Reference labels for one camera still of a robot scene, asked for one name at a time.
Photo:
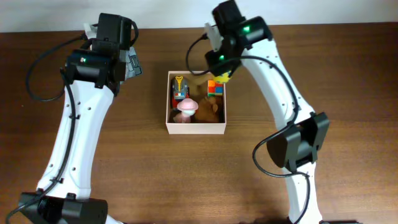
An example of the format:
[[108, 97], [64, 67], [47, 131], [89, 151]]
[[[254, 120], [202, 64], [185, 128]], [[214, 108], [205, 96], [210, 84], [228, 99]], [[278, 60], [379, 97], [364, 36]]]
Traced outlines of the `yellow ball with dots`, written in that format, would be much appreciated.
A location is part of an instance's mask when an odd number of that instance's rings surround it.
[[230, 81], [230, 79], [231, 79], [231, 71], [228, 71], [228, 72], [226, 72], [226, 73], [223, 73], [223, 74], [221, 74], [221, 75], [218, 75], [218, 76], [214, 76], [213, 77], [213, 81], [215, 82], [215, 83], [219, 83], [219, 84], [225, 84], [225, 83], [228, 83], [229, 81]]

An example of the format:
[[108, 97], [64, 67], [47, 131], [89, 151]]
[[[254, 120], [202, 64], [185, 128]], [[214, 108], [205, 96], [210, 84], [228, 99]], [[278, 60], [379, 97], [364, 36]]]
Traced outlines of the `multicolour puzzle cube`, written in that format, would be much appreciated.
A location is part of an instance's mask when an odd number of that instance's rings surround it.
[[223, 84], [217, 83], [214, 80], [208, 80], [207, 82], [207, 95], [211, 96], [222, 96], [223, 95]]

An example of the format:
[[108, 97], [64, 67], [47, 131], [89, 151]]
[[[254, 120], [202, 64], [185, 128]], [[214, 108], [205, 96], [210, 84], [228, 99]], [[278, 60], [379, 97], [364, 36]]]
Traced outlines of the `red grey toy truck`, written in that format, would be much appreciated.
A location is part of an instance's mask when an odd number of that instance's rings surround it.
[[176, 76], [170, 83], [170, 101], [173, 110], [178, 110], [177, 105], [189, 98], [189, 86], [183, 76]]

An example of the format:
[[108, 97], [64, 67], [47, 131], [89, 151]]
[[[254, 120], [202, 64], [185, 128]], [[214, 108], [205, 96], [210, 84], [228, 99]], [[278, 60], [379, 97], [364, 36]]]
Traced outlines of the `brown plush toy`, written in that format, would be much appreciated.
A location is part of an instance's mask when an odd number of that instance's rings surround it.
[[199, 123], [219, 123], [223, 100], [220, 96], [204, 97], [198, 104], [195, 119]]

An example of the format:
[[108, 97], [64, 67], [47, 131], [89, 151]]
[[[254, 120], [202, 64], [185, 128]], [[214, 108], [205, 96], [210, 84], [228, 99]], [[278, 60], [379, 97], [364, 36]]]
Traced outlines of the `white pink toy duck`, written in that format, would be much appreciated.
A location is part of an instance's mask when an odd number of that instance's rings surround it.
[[191, 117], [196, 113], [198, 103], [191, 98], [186, 98], [178, 103], [177, 109], [180, 112], [174, 116], [173, 121], [175, 123], [191, 123]]

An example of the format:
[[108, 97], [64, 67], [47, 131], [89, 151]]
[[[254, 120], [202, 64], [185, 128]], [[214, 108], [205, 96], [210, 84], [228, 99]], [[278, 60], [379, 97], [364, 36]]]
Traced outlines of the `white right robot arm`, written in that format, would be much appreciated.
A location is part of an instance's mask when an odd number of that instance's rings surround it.
[[271, 30], [260, 16], [246, 19], [235, 1], [212, 11], [214, 26], [206, 27], [212, 50], [205, 58], [216, 78], [228, 81], [239, 66], [251, 74], [266, 99], [277, 132], [255, 146], [265, 146], [281, 168], [289, 196], [291, 223], [321, 223], [315, 168], [329, 120], [316, 113], [295, 87], [279, 56]]

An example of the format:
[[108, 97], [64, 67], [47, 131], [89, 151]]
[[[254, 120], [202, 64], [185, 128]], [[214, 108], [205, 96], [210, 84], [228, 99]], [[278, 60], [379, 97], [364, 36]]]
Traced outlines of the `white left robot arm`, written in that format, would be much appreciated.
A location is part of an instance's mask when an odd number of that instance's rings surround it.
[[91, 169], [103, 120], [121, 84], [142, 73], [134, 44], [139, 30], [129, 18], [102, 13], [87, 24], [60, 69], [62, 119], [46, 170], [17, 211], [33, 223], [114, 223], [105, 200], [91, 198]]

